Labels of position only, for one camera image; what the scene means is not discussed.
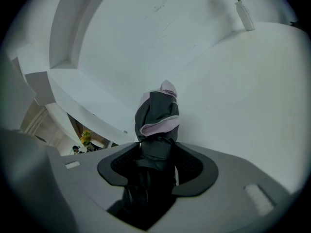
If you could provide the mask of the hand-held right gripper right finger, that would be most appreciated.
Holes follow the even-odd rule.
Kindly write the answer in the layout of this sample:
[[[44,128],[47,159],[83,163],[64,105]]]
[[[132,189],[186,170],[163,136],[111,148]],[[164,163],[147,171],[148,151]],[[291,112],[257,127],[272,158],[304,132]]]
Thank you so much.
[[[256,233],[271,226],[291,195],[251,162],[191,144],[176,144],[176,200],[153,233]]]

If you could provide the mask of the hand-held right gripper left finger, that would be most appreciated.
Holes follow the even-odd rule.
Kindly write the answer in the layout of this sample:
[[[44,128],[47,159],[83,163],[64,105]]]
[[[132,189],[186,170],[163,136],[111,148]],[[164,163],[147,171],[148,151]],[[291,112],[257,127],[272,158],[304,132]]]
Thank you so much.
[[[122,199],[131,160],[138,143],[60,157],[60,189],[68,202],[78,233],[140,233],[142,230],[111,215]]]

